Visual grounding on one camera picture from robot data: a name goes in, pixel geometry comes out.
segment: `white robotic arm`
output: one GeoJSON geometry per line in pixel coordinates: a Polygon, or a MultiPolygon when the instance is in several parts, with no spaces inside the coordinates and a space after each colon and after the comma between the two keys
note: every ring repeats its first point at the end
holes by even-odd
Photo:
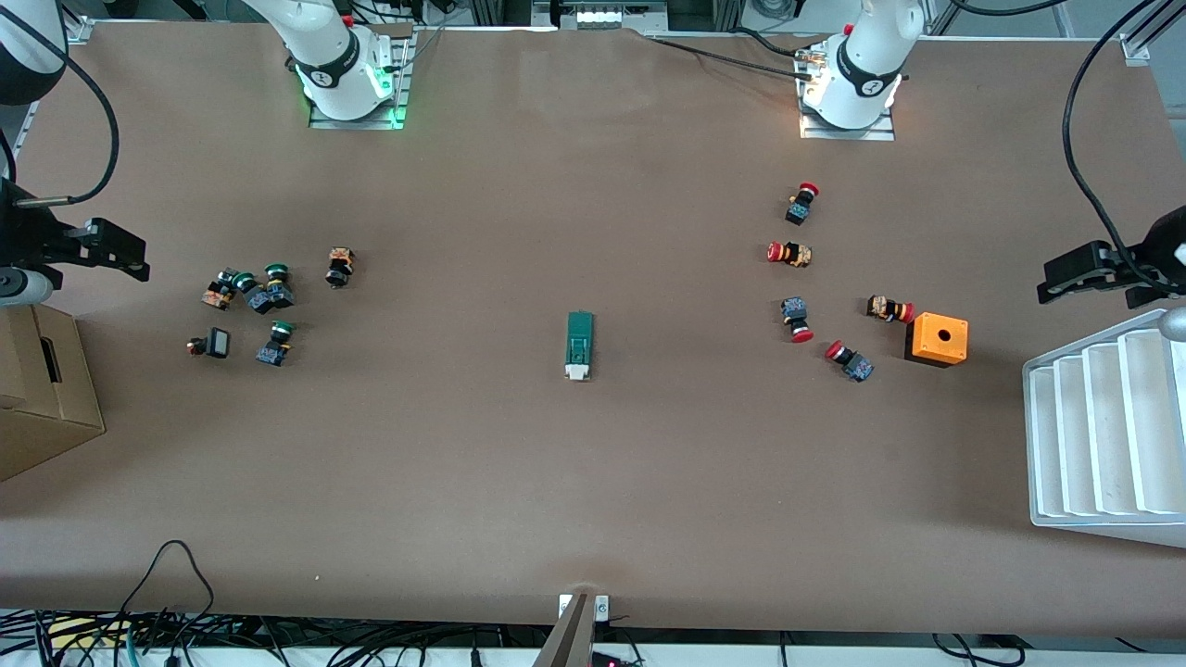
{"type": "MultiPolygon", "coordinates": [[[[330,0],[246,0],[280,33],[296,62],[305,95],[334,120],[359,119],[391,96],[391,39],[364,26],[346,27],[330,0]]],[[[0,0],[63,51],[57,0],[0,0]]],[[[62,77],[60,58],[0,15],[0,104],[42,99],[62,77]]]]}
{"type": "Polygon", "coordinates": [[[356,120],[393,94],[391,38],[346,27],[330,0],[244,0],[283,39],[305,95],[334,120],[356,120]]]}
{"type": "MultiPolygon", "coordinates": [[[[14,14],[65,50],[62,7],[56,0],[0,0],[14,14]]],[[[28,104],[62,78],[65,63],[27,32],[0,15],[0,104],[28,104]]]]}
{"type": "Polygon", "coordinates": [[[823,59],[809,65],[815,78],[803,103],[836,127],[869,127],[893,104],[906,56],[922,34],[919,0],[862,0],[852,30],[812,46],[823,59]]]}

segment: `metal mounting plate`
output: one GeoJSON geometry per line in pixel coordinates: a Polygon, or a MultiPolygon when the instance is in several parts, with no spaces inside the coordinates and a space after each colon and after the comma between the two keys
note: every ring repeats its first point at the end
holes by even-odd
{"type": "MultiPolygon", "coordinates": [[[[573,595],[572,593],[565,593],[565,595],[560,596],[560,611],[556,612],[556,616],[563,616],[565,608],[568,606],[568,602],[570,599],[573,599],[573,595]]],[[[593,610],[595,612],[595,616],[593,617],[594,621],[597,621],[598,623],[605,623],[606,621],[608,621],[610,620],[610,596],[594,596],[594,598],[593,598],[593,610]]]]}

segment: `robotic arm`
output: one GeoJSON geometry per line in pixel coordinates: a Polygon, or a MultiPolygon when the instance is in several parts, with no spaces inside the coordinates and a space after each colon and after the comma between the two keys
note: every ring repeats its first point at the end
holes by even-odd
{"type": "Polygon", "coordinates": [[[357,120],[391,97],[390,37],[347,27],[330,0],[244,1],[280,33],[305,96],[326,116],[357,120]]]}
{"type": "MultiPolygon", "coordinates": [[[[50,39],[66,49],[62,7],[53,0],[2,0],[0,2],[50,39]]],[[[0,104],[28,104],[40,100],[62,78],[65,63],[27,32],[0,17],[0,104]]]]}
{"type": "Polygon", "coordinates": [[[862,0],[861,15],[840,34],[811,47],[812,81],[803,103],[842,129],[876,122],[893,104],[906,56],[923,34],[919,0],[862,0]]]}
{"type": "MultiPolygon", "coordinates": [[[[305,95],[326,116],[359,119],[393,95],[389,37],[347,27],[330,0],[247,2],[280,33],[305,95]]],[[[64,55],[60,6],[57,0],[0,0],[0,104],[36,102],[62,78],[66,64],[30,31],[64,55]]],[[[37,198],[8,176],[0,179],[0,307],[40,303],[60,288],[63,277],[53,263],[110,267],[148,280],[142,239],[98,217],[82,227],[65,224],[50,207],[75,198],[37,198]]]]}

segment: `brown table surface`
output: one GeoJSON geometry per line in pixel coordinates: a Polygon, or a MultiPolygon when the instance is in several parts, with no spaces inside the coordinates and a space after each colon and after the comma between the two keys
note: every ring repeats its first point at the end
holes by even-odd
{"type": "MultiPolygon", "coordinates": [[[[757,44],[697,44],[783,64],[757,44]]],[[[1021,364],[1128,317],[1039,306],[1103,230],[1063,164],[1085,43],[927,42],[892,144],[801,140],[792,85],[627,31],[448,32],[402,132],[306,129],[266,25],[101,25],[76,55],[123,146],[93,203],[153,278],[66,269],[109,433],[0,484],[0,605],[116,606],[170,538],[216,611],[546,623],[576,583],[650,627],[1186,636],[1186,552],[1029,523],[1021,364]],[[783,221],[801,180],[822,189],[783,221]],[[815,248],[806,269],[771,240],[815,248]],[[332,244],[350,287],[321,281],[332,244]],[[198,303],[292,265],[270,317],[198,303]],[[871,293],[967,318],[971,356],[901,360],[871,293]],[[816,339],[777,304],[802,296],[816,339]],[[563,379],[597,313],[594,380],[563,379]],[[231,331],[231,358],[187,338],[231,331]],[[822,358],[843,338],[871,381],[822,358]]],[[[1084,85],[1084,172],[1130,242],[1186,170],[1147,69],[1084,85]]],[[[21,183],[81,191],[107,151],[68,75],[21,183]]],[[[200,606],[171,554],[134,606],[200,606]]]]}

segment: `wire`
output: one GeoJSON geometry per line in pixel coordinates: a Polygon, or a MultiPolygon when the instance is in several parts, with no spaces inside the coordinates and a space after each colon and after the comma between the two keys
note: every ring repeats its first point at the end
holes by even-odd
{"type": "Polygon", "coordinates": [[[90,646],[87,647],[87,650],[82,652],[82,658],[78,659],[78,665],[76,667],[82,667],[83,663],[85,663],[88,660],[90,660],[90,667],[97,667],[97,665],[95,663],[95,659],[91,658],[91,655],[90,655],[90,652],[95,650],[95,647],[97,647],[100,644],[98,640],[100,640],[101,633],[102,633],[102,630],[97,630],[91,636],[90,646]]]}
{"type": "Polygon", "coordinates": [[[973,653],[971,647],[968,646],[968,642],[963,639],[963,635],[951,633],[951,636],[955,637],[956,642],[959,643],[959,648],[963,649],[963,653],[959,653],[957,650],[951,650],[950,648],[943,646],[943,642],[939,641],[938,634],[932,634],[931,641],[935,642],[935,646],[943,653],[950,655],[951,658],[967,660],[968,663],[971,665],[971,667],[977,667],[977,665],[980,663],[991,665],[993,667],[1021,667],[1022,665],[1026,663],[1026,649],[1020,646],[1018,647],[1019,656],[1016,660],[1014,660],[1013,662],[1002,662],[999,660],[990,660],[988,658],[984,658],[982,655],[976,655],[975,653],[973,653]]]}
{"type": "Polygon", "coordinates": [[[786,56],[788,58],[793,58],[795,57],[795,51],[788,51],[786,49],[783,49],[782,46],[776,46],[769,39],[766,39],[765,37],[763,37],[761,33],[758,32],[757,30],[750,30],[750,28],[747,28],[745,26],[740,26],[739,25],[739,26],[734,27],[733,30],[731,30],[729,32],[735,32],[735,33],[740,33],[740,34],[748,34],[750,37],[757,39],[758,44],[761,44],[764,47],[766,47],[766,49],[769,49],[769,50],[778,53],[779,56],[786,56]]]}
{"type": "Polygon", "coordinates": [[[33,635],[33,639],[37,640],[37,658],[42,660],[42,667],[50,667],[53,663],[53,649],[49,633],[45,631],[45,625],[42,623],[42,612],[34,611],[33,620],[37,622],[37,630],[33,635]]]}
{"type": "Polygon", "coordinates": [[[1091,190],[1091,186],[1088,185],[1086,179],[1079,171],[1079,165],[1075,161],[1075,150],[1071,146],[1071,114],[1075,112],[1075,99],[1079,94],[1079,85],[1083,83],[1083,77],[1088,72],[1088,68],[1091,66],[1091,63],[1096,59],[1096,56],[1099,55],[1099,51],[1103,50],[1108,40],[1120,32],[1124,24],[1133,20],[1136,14],[1155,1],[1156,0],[1141,0],[1137,2],[1135,7],[1129,9],[1128,13],[1121,17],[1120,20],[1112,24],[1112,26],[1104,32],[1103,37],[1101,37],[1099,40],[1091,47],[1091,51],[1088,52],[1088,57],[1084,58],[1083,64],[1079,65],[1079,71],[1075,74],[1075,78],[1071,81],[1071,90],[1066,95],[1066,108],[1063,110],[1063,155],[1066,158],[1066,167],[1071,171],[1071,177],[1075,178],[1075,184],[1079,186],[1083,196],[1091,203],[1091,208],[1095,209],[1096,215],[1099,217],[1099,222],[1102,222],[1104,229],[1108,230],[1108,236],[1111,239],[1112,244],[1116,246],[1116,254],[1118,254],[1120,259],[1128,266],[1128,269],[1153,290],[1156,290],[1162,294],[1172,296],[1186,294],[1186,288],[1181,286],[1165,285],[1161,281],[1155,280],[1136,265],[1133,253],[1128,249],[1128,246],[1124,244],[1123,239],[1120,236],[1120,230],[1116,229],[1116,225],[1112,223],[1108,211],[1104,210],[1103,202],[1101,202],[1099,197],[1091,190]]]}
{"type": "Polygon", "coordinates": [[[108,153],[107,169],[103,170],[103,177],[98,179],[98,183],[94,188],[82,195],[62,197],[59,198],[60,201],[55,199],[53,202],[45,203],[44,205],[52,207],[58,204],[78,204],[94,198],[95,195],[102,192],[103,188],[107,188],[108,182],[111,180],[111,174],[115,173],[115,161],[120,157],[120,126],[115,122],[115,109],[111,108],[111,102],[107,99],[107,95],[103,94],[103,90],[98,87],[98,84],[95,83],[95,80],[91,78],[90,75],[78,65],[78,63],[74,62],[65,51],[58,49],[57,44],[50,42],[49,38],[34,30],[33,26],[25,23],[24,19],[14,14],[12,9],[5,7],[4,5],[0,5],[0,15],[12,21],[20,30],[25,31],[51,53],[62,58],[66,66],[78,75],[78,78],[87,84],[87,88],[90,88],[90,91],[95,94],[98,103],[102,104],[103,113],[107,115],[107,126],[111,133],[111,148],[108,153]]]}
{"type": "Polygon", "coordinates": [[[635,667],[643,667],[643,662],[645,661],[643,660],[643,654],[638,653],[638,644],[635,643],[635,639],[630,636],[630,633],[627,633],[625,628],[619,628],[619,629],[621,630],[621,634],[626,637],[626,641],[630,642],[630,648],[633,649],[635,652],[635,667]]]}
{"type": "Polygon", "coordinates": [[[1040,12],[1042,9],[1048,9],[1056,5],[1061,5],[1066,0],[1042,0],[1041,2],[1034,2],[1033,5],[1026,5],[1025,7],[1009,7],[1008,9],[987,9],[984,7],[976,7],[964,2],[964,0],[951,0],[951,4],[959,7],[969,14],[980,14],[982,17],[1019,17],[1021,14],[1028,14],[1029,12],[1040,12]]]}
{"type": "Polygon", "coordinates": [[[683,44],[676,44],[675,42],[668,42],[667,39],[658,39],[658,38],[652,37],[651,42],[653,42],[656,44],[662,44],[664,46],[670,46],[672,49],[678,49],[681,51],[687,51],[689,53],[695,53],[697,56],[704,56],[706,58],[713,58],[714,61],[721,61],[722,63],[729,63],[732,65],[738,65],[738,66],[742,66],[742,68],[750,68],[750,69],[753,69],[753,70],[766,71],[766,72],[777,74],[777,75],[782,75],[782,76],[789,76],[791,78],[797,78],[799,81],[811,81],[811,75],[805,74],[805,72],[796,72],[796,71],[790,71],[790,70],[780,70],[778,68],[771,68],[771,66],[766,66],[766,65],[759,65],[757,63],[747,63],[745,61],[739,61],[737,58],[729,58],[728,56],[721,56],[720,53],[710,53],[708,51],[702,51],[702,50],[696,49],[694,46],[686,46],[683,44]]]}
{"type": "Polygon", "coordinates": [[[136,659],[136,646],[132,641],[130,631],[127,635],[125,635],[123,648],[126,649],[125,653],[128,654],[128,665],[130,665],[132,667],[140,667],[140,660],[136,659]]]}
{"type": "Polygon", "coordinates": [[[288,663],[288,658],[285,656],[283,649],[280,648],[280,642],[276,641],[276,635],[272,633],[272,625],[268,624],[268,620],[260,616],[260,623],[263,623],[263,630],[268,633],[269,637],[272,637],[272,646],[276,647],[276,656],[280,658],[280,661],[285,663],[285,667],[293,667],[288,663]]]}
{"type": "Polygon", "coordinates": [[[168,540],[165,544],[160,545],[160,548],[157,550],[157,555],[153,557],[152,563],[148,565],[148,570],[145,571],[145,576],[140,578],[140,583],[136,584],[136,587],[132,589],[132,592],[128,593],[128,597],[123,599],[123,604],[120,605],[119,615],[123,616],[127,614],[128,604],[132,602],[132,598],[134,598],[136,593],[140,592],[140,589],[145,585],[145,582],[148,580],[148,577],[152,574],[153,570],[157,568],[157,563],[160,560],[161,554],[165,553],[165,550],[168,548],[170,545],[177,545],[185,551],[185,555],[190,560],[190,568],[193,570],[193,573],[198,577],[198,580],[202,582],[202,585],[206,589],[206,596],[208,596],[206,605],[202,609],[202,611],[199,611],[197,616],[191,616],[186,618],[185,622],[181,623],[180,629],[177,630],[177,634],[173,635],[173,643],[170,647],[170,656],[172,658],[173,654],[177,652],[177,644],[180,641],[181,635],[185,634],[185,630],[187,630],[193,624],[195,621],[209,614],[210,608],[215,605],[215,590],[210,585],[210,582],[206,580],[205,574],[202,573],[202,570],[198,568],[198,563],[193,559],[193,552],[190,551],[190,545],[185,544],[181,540],[168,540]]]}
{"type": "Polygon", "coordinates": [[[393,68],[390,68],[391,71],[393,72],[397,72],[400,70],[403,70],[403,69],[407,69],[407,68],[412,66],[412,63],[415,63],[416,58],[419,58],[420,55],[423,53],[432,45],[432,43],[435,42],[438,37],[441,36],[441,32],[444,32],[445,25],[448,24],[449,21],[452,21],[453,19],[455,19],[460,14],[454,14],[452,17],[445,17],[441,20],[441,23],[436,24],[436,30],[434,30],[432,37],[429,37],[428,40],[425,42],[425,45],[417,47],[416,52],[413,53],[410,58],[408,58],[407,63],[403,63],[402,65],[394,65],[393,68]]]}
{"type": "Polygon", "coordinates": [[[1135,643],[1126,640],[1124,637],[1112,637],[1112,639],[1116,640],[1116,641],[1118,641],[1120,643],[1127,646],[1128,648],[1137,652],[1137,653],[1149,653],[1148,649],[1141,648],[1141,647],[1136,646],[1135,643]]]}
{"type": "Polygon", "coordinates": [[[0,128],[0,148],[4,150],[4,160],[8,166],[8,180],[17,183],[17,155],[12,152],[12,145],[8,144],[8,138],[4,135],[4,128],[0,128]]]}
{"type": "Polygon", "coordinates": [[[157,625],[160,624],[160,620],[165,617],[165,612],[167,610],[168,610],[167,606],[162,608],[160,610],[160,614],[158,614],[157,617],[153,618],[152,627],[148,628],[148,646],[145,647],[144,653],[141,653],[140,655],[148,655],[148,652],[152,650],[153,643],[157,640],[157,625]]]}

